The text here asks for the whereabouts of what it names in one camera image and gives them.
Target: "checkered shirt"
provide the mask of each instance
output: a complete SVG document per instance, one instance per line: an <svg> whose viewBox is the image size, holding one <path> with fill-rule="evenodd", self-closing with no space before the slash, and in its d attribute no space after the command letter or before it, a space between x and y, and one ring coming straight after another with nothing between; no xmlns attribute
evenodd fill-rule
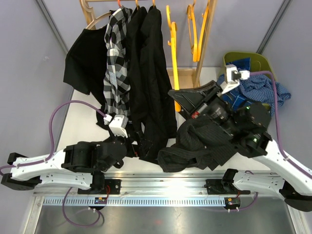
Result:
<svg viewBox="0 0 312 234"><path fill-rule="evenodd" d="M108 114L130 115L127 77L127 59L125 57L126 26L130 22L132 10L121 7L110 17L104 41L107 48L107 70L104 78L105 112Z"/></svg>

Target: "gray wall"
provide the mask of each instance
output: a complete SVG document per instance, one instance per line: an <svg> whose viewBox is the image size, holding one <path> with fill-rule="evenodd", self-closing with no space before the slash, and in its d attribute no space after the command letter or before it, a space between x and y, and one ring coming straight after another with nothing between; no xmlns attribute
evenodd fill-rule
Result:
<svg viewBox="0 0 312 234"><path fill-rule="evenodd" d="M292 94L280 108L280 125L285 150L312 168L312 1L292 1L265 49L274 72ZM275 133L274 125L270 126ZM307 214L312 230L312 213Z"/></svg>
<svg viewBox="0 0 312 234"><path fill-rule="evenodd" d="M72 46L86 21L81 11L79 0L43 0L47 5L68 48ZM197 36L202 25L201 14L208 0L197 0L195 18L197 21ZM151 0L138 1L147 9ZM210 41L206 52L204 67L222 65L223 55L231 50L255 52L269 28L282 0L218 0L211 29ZM123 1L126 7L135 8L135 2ZM193 0L156 0L156 7L162 13L162 33L167 66L172 67L171 49L167 44L170 32L166 18L166 5L170 5L171 20L177 23L177 63L179 67L196 67L192 62L186 9ZM108 10L116 10L116 2L93 2L97 16Z"/></svg>
<svg viewBox="0 0 312 234"><path fill-rule="evenodd" d="M50 114L69 98L71 88L62 83L65 53L34 0L5 1L0 22L0 165L5 165L11 152L25 156L49 152ZM55 136L64 111L56 116ZM32 192L0 185L0 194L0 232L17 234Z"/></svg>

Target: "black t-shirt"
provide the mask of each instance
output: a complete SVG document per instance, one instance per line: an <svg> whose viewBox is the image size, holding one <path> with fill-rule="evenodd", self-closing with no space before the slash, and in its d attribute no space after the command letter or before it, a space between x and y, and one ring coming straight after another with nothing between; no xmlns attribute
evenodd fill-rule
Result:
<svg viewBox="0 0 312 234"><path fill-rule="evenodd" d="M90 93L105 106L103 79L106 72L107 49L104 42L106 26L84 29L69 50L65 61L64 82L75 90Z"/></svg>

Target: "yellow hanger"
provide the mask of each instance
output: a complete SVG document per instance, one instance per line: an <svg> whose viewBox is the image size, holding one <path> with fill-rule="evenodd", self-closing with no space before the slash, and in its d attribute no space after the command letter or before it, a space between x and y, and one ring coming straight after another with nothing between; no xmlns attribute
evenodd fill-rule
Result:
<svg viewBox="0 0 312 234"><path fill-rule="evenodd" d="M199 43L197 43L197 29L196 29L196 21L195 21L195 16L194 16L194 6L196 4L196 0L194 0L193 5L191 5L191 4L188 5L187 10L186 10L186 14L188 16L189 35L190 35L191 52L193 55L193 62L198 62L200 60L204 31L205 31L205 26L207 23L207 18L208 18L209 3L210 3L210 0L208 0L205 13L202 14L202 17L204 19L203 19L203 24L201 26ZM190 21L192 21L192 23L193 23L194 44L192 43L192 33L191 33Z"/></svg>
<svg viewBox="0 0 312 234"><path fill-rule="evenodd" d="M179 77L177 73L177 62L176 62L176 22L171 22L170 19L170 7L167 5L166 7L166 13L167 13L167 21L168 21L168 26L170 30L170 35L171 35L171 41L168 41L168 45L171 46L171 54L172 54L172 67L173 67L173 72L174 72L174 89L179 90ZM181 106L175 101L175 111L180 112L181 111Z"/></svg>
<svg viewBox="0 0 312 234"><path fill-rule="evenodd" d="M193 5L188 5L186 14L187 14L187 21L189 25L189 34L190 34L190 45L191 45L191 53L193 55L193 62L197 62L197 30L196 30L196 21L194 15L194 6L196 4L196 0L194 0ZM194 43L192 43L192 33L191 33L191 23L193 23L193 36L194 36Z"/></svg>
<svg viewBox="0 0 312 234"><path fill-rule="evenodd" d="M209 3L210 3L210 0L208 0L208 2L207 2L205 13L202 14L202 17L204 19L203 19L203 24L201 26L199 43L198 43L198 48L197 48L197 62L200 60L201 46L202 46L202 43L203 43L204 31L205 31L205 27L206 27L206 23L207 23L207 18L208 18Z"/></svg>

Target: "laundry basket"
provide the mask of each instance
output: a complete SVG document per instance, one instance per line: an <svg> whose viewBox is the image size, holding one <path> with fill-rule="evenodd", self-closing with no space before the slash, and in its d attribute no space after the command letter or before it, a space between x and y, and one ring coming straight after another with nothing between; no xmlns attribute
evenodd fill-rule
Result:
<svg viewBox="0 0 312 234"><path fill-rule="evenodd" d="M223 65L225 66L227 63L231 63L233 61L239 60L239 59L245 59L250 58L250 71L251 72L259 72L259 71L270 71L274 74L269 62L267 59L257 53L248 53L248 52L227 52L223 56ZM219 72L219 75L224 74L225 68L223 67L221 71ZM268 110L270 109L270 106L268 104L263 104Z"/></svg>

